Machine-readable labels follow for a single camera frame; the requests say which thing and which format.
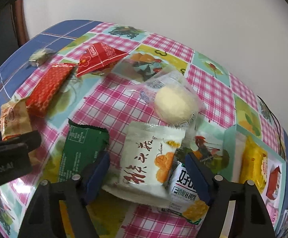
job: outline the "black cable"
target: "black cable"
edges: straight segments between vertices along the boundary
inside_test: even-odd
[[[269,113],[271,114],[271,116],[273,118],[273,121],[274,121],[274,123],[276,125],[278,139],[279,139],[279,154],[281,154],[281,152],[283,152],[284,155],[285,155],[285,159],[286,159],[286,153],[285,153],[284,148],[283,148],[282,143],[281,143],[281,124],[279,123],[277,117],[273,114],[273,112],[268,108],[268,106],[266,105],[264,100],[261,97],[259,97],[259,96],[257,96],[257,97],[263,102],[263,104],[266,106],[267,110],[269,111]]]

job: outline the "brown snack package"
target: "brown snack package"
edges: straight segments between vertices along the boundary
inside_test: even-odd
[[[2,140],[8,140],[31,131],[32,126],[26,109],[25,99],[17,102],[9,101],[1,106],[0,132]],[[28,155],[32,166],[40,163],[36,158],[35,150],[31,151]]]

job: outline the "red triangular candy wrapper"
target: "red triangular candy wrapper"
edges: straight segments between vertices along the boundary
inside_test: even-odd
[[[99,71],[127,55],[128,53],[110,47],[105,43],[95,43],[80,58],[76,75],[80,77],[89,72]]]

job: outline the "white snack package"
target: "white snack package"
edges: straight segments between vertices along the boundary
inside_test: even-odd
[[[171,203],[169,211],[186,218],[192,224],[199,224],[208,211],[206,203],[199,199],[184,164],[179,163],[169,181]]]
[[[103,188],[125,200],[165,207],[169,194],[164,184],[184,136],[184,129],[131,122],[121,152],[119,179]]]

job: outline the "green snack package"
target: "green snack package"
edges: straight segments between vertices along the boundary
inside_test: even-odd
[[[107,129],[76,124],[68,119],[70,126],[59,167],[59,181],[66,181],[83,168],[94,163],[99,152],[109,144]]]

